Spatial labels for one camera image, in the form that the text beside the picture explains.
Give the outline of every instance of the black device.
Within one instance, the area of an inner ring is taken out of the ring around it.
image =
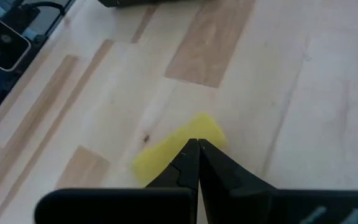
[[[358,224],[358,191],[276,189],[204,139],[190,139],[144,189],[52,192],[35,222],[194,224],[198,181],[209,224]]]
[[[29,52],[31,43],[0,20],[0,69],[13,71]]]
[[[73,3],[67,0],[62,6],[48,1],[23,4],[23,0],[0,0],[0,104]],[[28,28],[41,13],[40,7],[54,7],[60,13],[49,18],[50,26],[38,34]]]
[[[167,1],[179,1],[179,0],[99,0],[106,7],[129,7],[140,4],[157,4]]]

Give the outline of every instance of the wooden surface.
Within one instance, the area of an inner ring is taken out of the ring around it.
[[[89,149],[78,146],[73,157],[68,161],[62,176],[60,176],[56,189],[100,187],[108,167],[109,161],[89,151]]]
[[[165,76],[219,87],[253,6],[254,0],[204,2]]]
[[[358,189],[355,0],[77,0],[21,83],[0,109],[2,224],[57,186],[137,187],[132,158],[198,113],[276,187]]]

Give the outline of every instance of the yellow object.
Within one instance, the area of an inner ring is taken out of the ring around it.
[[[160,175],[191,138],[207,139],[219,149],[226,145],[226,137],[215,120],[208,114],[200,114],[156,146],[146,147],[132,161],[132,170],[140,184],[144,187]]]

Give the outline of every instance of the black cable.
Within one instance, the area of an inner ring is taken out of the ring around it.
[[[11,5],[11,9],[20,7],[23,2],[24,2],[24,0],[15,0],[15,1],[13,2],[13,4]]]
[[[66,4],[64,5],[65,9],[68,9],[73,3],[75,2],[75,0],[68,0],[66,2]],[[50,33],[52,32],[52,29],[57,25],[57,23],[59,22],[59,17],[56,17],[55,20],[52,22],[52,25],[49,26],[49,28],[47,29],[47,31],[44,33],[44,35],[49,36]]]
[[[35,7],[43,7],[43,6],[59,9],[60,14],[62,16],[64,16],[66,14],[64,6],[62,6],[61,4],[57,4],[55,2],[49,2],[49,1],[42,1],[42,2],[35,2],[35,3],[25,4],[22,7],[35,8]]]

